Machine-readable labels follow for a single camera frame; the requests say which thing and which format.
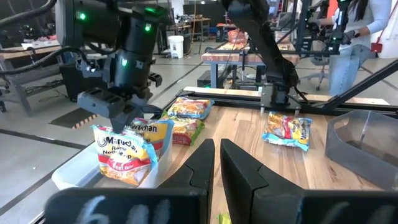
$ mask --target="instant noodle package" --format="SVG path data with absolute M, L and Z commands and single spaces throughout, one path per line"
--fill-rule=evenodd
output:
M 100 172 L 112 179 L 138 186 L 157 165 L 155 148 L 131 130 L 120 134 L 111 128 L 94 125 Z
M 128 129 L 139 134 L 147 143 L 153 145 L 158 159 L 170 145 L 174 122 L 169 119 L 146 120 L 136 118 Z
M 262 139 L 272 144 L 299 147 L 308 151 L 311 122 L 308 118 L 292 118 L 270 112 Z
M 167 115 L 170 117 L 203 120 L 210 113 L 213 104 L 214 102 L 211 100 L 191 100 L 185 97 L 178 97 L 167 111 Z
M 199 119 L 178 118 L 163 116 L 162 119 L 171 119 L 174 122 L 173 143 L 191 146 L 205 127 Z

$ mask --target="wooden tabletop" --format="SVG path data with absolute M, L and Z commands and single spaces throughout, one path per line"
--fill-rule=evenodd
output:
M 245 90 L 197 87 L 187 87 L 185 90 L 258 96 L 256 91 Z M 321 95 L 307 95 L 307 97 L 316 100 L 330 98 Z M 353 98 L 351 102 L 388 105 L 382 99 Z M 214 224 L 218 223 L 216 218 L 218 214 L 228 212 L 220 168 L 220 141 L 223 138 L 232 140 L 265 166 L 304 189 L 378 190 L 373 184 L 325 156 L 326 127 L 330 117 L 313 114 L 301 114 L 300 116 L 313 119 L 308 152 L 298 148 L 276 146 L 264 142 L 261 139 L 261 134 L 266 125 L 267 113 L 261 114 L 259 110 L 215 106 L 205 120 L 205 129 L 199 135 L 194 146 L 173 145 L 173 164 L 167 177 L 172 175 L 188 159 L 204 139 L 214 139 L 216 154 L 211 208 L 211 223 Z
M 167 28 L 170 29 L 170 30 L 187 29 L 187 28 L 191 28 L 191 25 L 167 26 Z
M 235 25 L 235 24 L 217 24 L 216 27 L 225 27 L 225 28 L 229 27 L 229 28 L 235 28 L 236 25 Z
M 243 46 L 243 44 L 232 44 L 232 43 L 227 43 L 224 44 L 223 46 L 221 46 L 219 49 L 223 49 L 223 50 L 239 50 L 241 48 L 239 48 L 239 46 Z M 295 50 L 293 44 L 288 43 L 288 44 L 278 44 L 278 47 L 280 50 Z M 300 56 L 299 55 L 282 55 L 284 58 L 286 58 L 287 60 L 290 60 L 293 64 L 297 64 L 300 60 Z M 238 53 L 236 54 L 229 54 L 229 53 L 225 53 L 225 54 L 219 54 L 219 53 L 204 53 L 201 56 L 201 60 L 203 62 L 226 62 L 226 61 L 230 61 L 230 62 L 240 62 L 242 61 L 242 57 L 239 56 Z M 248 54 L 248 56 L 246 56 L 245 59 L 247 62 L 262 62 L 261 58 L 257 55 L 257 54 Z
M 40 49 L 36 49 L 36 53 L 37 54 L 49 53 L 49 52 L 58 50 L 59 48 L 60 48 L 60 46 L 40 48 Z M 4 50 L 24 50 L 24 48 L 23 47 L 11 47 L 11 48 L 7 48 Z M 24 51 L 24 52 L 16 52 L 16 53 L 0 53 L 0 60 L 8 60 L 8 59 L 12 59 L 12 58 L 25 57 L 25 56 L 31 55 L 31 54 L 32 54 L 31 50 Z
M 210 18 L 190 19 L 188 22 L 210 21 Z

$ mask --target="maruchan logo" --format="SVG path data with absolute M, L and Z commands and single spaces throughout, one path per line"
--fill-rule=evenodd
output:
M 133 131 L 148 131 L 148 132 L 157 133 L 157 126 L 151 126 L 151 125 L 132 124 L 131 129 Z
M 117 144 L 117 145 L 122 145 L 122 146 L 131 146 L 131 141 L 123 141 L 121 139 L 116 139 L 114 137 L 105 137 L 105 138 L 99 138 L 97 139 L 97 145 L 99 147 L 105 147 L 108 144 Z

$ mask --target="jeans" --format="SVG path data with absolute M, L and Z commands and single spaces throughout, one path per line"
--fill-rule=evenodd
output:
M 349 90 L 362 64 L 368 59 L 371 50 L 363 45 L 355 45 L 340 50 L 339 55 L 331 55 L 329 60 L 329 95 L 335 96 Z

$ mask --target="red bag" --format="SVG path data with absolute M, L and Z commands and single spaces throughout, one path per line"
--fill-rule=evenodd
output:
M 392 17 L 392 15 L 393 15 L 394 11 L 396 10 L 397 4 L 398 4 L 398 1 L 396 2 L 396 5 L 395 5 L 394 8 L 392 9 L 391 14 L 390 14 L 390 17 L 389 17 L 388 20 L 391 19 L 391 17 Z M 383 50 L 383 44 L 380 44 L 380 38 L 381 38 L 381 36 L 383 35 L 383 33 L 384 33 L 384 29 L 381 31 L 381 34 L 380 34 L 380 36 L 377 38 L 376 43 L 372 43 L 372 44 L 371 44 L 371 51 L 376 52 L 376 53 L 381 53 L 381 51 Z

